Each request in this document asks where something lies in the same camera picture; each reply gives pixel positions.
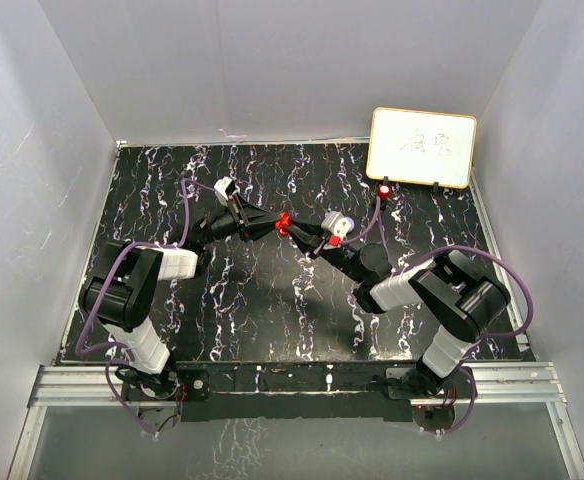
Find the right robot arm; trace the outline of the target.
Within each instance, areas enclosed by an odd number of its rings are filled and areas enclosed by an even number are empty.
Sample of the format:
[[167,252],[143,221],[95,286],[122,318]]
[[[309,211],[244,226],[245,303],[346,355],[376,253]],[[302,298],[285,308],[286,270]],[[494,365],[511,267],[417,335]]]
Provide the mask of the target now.
[[431,344],[416,365],[399,378],[377,376],[388,396],[443,395],[466,354],[511,301],[507,288],[459,247],[438,249],[416,266],[394,275],[379,243],[351,247],[316,224],[283,221],[280,233],[292,238],[311,258],[320,257],[355,283],[356,303],[366,313],[383,314],[409,305],[424,305],[439,322]]

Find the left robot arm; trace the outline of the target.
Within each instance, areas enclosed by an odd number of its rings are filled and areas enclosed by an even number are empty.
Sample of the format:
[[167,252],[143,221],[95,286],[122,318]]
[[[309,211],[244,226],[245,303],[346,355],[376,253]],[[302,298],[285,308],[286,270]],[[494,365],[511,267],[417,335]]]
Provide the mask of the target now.
[[232,235],[256,241],[272,232],[279,219],[235,193],[195,222],[186,211],[182,233],[164,245],[107,243],[79,294],[87,320],[75,353],[86,356],[116,348],[124,355],[117,361],[124,379],[150,396],[169,398],[178,388],[179,376],[150,319],[157,284],[202,275],[211,261],[210,244]]

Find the red round disc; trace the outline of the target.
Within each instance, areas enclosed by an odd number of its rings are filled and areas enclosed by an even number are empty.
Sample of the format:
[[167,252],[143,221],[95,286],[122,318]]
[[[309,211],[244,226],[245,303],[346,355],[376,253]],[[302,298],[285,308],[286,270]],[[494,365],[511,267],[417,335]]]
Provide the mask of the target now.
[[286,212],[281,212],[279,219],[275,222],[274,227],[283,237],[289,236],[289,227],[291,226],[290,217]]

